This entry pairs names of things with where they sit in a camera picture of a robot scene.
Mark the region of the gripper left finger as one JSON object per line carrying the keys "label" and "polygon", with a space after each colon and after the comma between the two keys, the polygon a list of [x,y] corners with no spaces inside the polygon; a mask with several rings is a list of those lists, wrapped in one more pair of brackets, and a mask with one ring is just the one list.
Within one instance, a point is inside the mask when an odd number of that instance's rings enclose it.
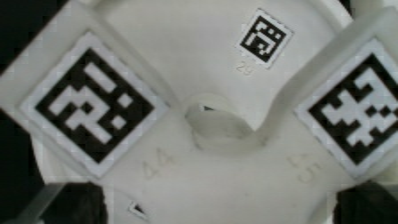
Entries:
{"label": "gripper left finger", "polygon": [[48,184],[11,224],[108,224],[103,188],[91,182]]}

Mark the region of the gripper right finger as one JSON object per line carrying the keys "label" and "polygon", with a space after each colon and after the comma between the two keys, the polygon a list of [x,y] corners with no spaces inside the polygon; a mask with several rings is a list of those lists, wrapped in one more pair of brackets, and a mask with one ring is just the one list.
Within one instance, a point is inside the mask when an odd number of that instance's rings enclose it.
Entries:
{"label": "gripper right finger", "polygon": [[398,198],[373,181],[336,195],[332,224],[398,224]]}

